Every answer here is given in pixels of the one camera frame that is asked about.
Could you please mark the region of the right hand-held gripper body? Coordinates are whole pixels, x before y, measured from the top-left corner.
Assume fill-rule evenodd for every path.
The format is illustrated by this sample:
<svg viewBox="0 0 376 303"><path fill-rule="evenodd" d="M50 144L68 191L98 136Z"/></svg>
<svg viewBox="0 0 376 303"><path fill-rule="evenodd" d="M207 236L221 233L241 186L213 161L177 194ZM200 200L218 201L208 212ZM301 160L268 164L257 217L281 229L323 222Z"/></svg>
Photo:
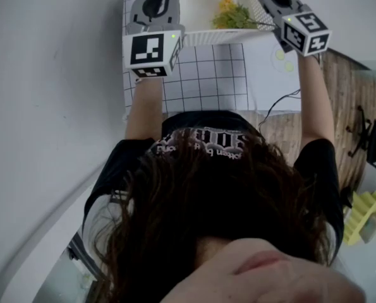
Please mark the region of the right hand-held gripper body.
<svg viewBox="0 0 376 303"><path fill-rule="evenodd" d="M276 26L273 30L284 52L313 56L328 49L332 31L300 0L258 0Z"/></svg>

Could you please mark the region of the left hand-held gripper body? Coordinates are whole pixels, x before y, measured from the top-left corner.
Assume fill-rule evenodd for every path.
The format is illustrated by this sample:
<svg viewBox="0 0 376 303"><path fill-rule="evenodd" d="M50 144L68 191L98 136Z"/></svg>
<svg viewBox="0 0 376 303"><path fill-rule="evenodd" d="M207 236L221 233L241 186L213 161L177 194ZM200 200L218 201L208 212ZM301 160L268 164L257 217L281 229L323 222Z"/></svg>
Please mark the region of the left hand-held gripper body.
<svg viewBox="0 0 376 303"><path fill-rule="evenodd" d="M137 78L171 76L184 37L179 0L135 0L123 37L124 67Z"/></svg>

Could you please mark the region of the yellow flowers with green leaves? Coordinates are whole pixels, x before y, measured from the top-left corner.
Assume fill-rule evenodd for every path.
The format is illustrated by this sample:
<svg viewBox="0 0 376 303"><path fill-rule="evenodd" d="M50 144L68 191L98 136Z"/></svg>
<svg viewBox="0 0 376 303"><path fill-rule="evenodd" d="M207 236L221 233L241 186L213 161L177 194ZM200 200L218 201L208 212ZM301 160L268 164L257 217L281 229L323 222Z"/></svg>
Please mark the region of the yellow flowers with green leaves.
<svg viewBox="0 0 376 303"><path fill-rule="evenodd" d="M273 24L255 21L250 17L248 8L234 0L220 0L219 13L212 20L215 29L258 29L259 26L275 28Z"/></svg>

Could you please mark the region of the white plastic basket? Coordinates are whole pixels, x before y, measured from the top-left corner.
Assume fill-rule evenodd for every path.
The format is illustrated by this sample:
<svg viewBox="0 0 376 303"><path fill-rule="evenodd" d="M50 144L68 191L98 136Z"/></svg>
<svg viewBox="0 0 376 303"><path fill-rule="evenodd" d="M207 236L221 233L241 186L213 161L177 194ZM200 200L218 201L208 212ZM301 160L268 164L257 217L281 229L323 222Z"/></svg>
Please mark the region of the white plastic basket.
<svg viewBox="0 0 376 303"><path fill-rule="evenodd" d="M248 9L250 18L257 23L256 28L216 29L213 19L220 13L221 1L179 0L180 23L185 26L185 46L240 43L274 29L272 17L258 0L233 0Z"/></svg>

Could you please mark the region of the person's left forearm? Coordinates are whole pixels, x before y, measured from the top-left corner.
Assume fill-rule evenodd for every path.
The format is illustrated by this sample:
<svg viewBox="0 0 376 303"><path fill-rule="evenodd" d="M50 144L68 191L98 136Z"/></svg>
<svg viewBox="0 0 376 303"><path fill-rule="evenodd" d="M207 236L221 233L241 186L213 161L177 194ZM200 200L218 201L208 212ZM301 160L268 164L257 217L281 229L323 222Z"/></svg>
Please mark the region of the person's left forearm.
<svg viewBox="0 0 376 303"><path fill-rule="evenodd" d="M126 140L157 141L162 135L162 80L143 79L135 87L126 124Z"/></svg>

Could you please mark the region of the person's right forearm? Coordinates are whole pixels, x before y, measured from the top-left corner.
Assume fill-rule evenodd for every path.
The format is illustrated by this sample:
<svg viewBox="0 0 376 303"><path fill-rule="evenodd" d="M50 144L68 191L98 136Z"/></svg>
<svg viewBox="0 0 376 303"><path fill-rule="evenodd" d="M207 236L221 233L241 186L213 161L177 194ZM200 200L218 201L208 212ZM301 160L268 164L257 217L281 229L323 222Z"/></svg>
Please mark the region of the person's right forearm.
<svg viewBox="0 0 376 303"><path fill-rule="evenodd" d="M315 57L298 56L301 93L301 147L325 139L334 142L334 117L323 72Z"/></svg>

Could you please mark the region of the person's black printed t-shirt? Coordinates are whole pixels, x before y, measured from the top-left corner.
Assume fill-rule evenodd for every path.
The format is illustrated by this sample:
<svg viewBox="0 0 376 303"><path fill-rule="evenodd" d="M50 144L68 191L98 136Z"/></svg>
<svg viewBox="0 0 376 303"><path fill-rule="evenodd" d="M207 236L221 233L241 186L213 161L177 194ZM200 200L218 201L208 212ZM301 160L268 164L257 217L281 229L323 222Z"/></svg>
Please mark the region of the person's black printed t-shirt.
<svg viewBox="0 0 376 303"><path fill-rule="evenodd" d="M105 253L107 235L112 231L109 219L120 216L114 204L119 199L118 195L125 190L124 177L138 167L140 157L147 150L174 151L174 132L188 128L193 129L196 143L205 147L214 164L223 167L236 162L243 153L245 133L258 133L248 121L234 112L191 111L166 119L162 123L162 138L159 141L152 138L120 141L109 155L84 207L82 241L96 264L101 264L98 255ZM317 205L327 219L330 241L328 260L332 261L344 235L334 145L324 138L307 143L293 167L313 186Z"/></svg>

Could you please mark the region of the yellow-green stepped plastic rack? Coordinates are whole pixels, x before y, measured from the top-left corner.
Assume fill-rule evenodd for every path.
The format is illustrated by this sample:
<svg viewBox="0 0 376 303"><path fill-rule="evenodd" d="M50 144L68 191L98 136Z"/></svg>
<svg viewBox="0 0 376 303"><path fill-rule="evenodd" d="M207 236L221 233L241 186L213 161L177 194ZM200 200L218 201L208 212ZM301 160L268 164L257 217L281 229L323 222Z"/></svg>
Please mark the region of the yellow-green stepped plastic rack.
<svg viewBox="0 0 376 303"><path fill-rule="evenodd" d="M376 191L361 195L353 192L352 200L344 219L343 242L353 246L363 240L367 244L376 234Z"/></svg>

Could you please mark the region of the black glass partition frame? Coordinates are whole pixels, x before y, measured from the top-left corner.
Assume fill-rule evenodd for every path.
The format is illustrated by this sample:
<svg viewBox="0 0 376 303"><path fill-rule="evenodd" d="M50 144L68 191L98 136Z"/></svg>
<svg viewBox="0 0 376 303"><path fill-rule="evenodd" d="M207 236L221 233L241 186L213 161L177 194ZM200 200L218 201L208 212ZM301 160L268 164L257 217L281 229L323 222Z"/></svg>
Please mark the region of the black glass partition frame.
<svg viewBox="0 0 376 303"><path fill-rule="evenodd" d="M79 231L70 240L66 252L69 259L82 273L83 282L87 286L88 294L85 303L100 303L104 274L87 253Z"/></svg>

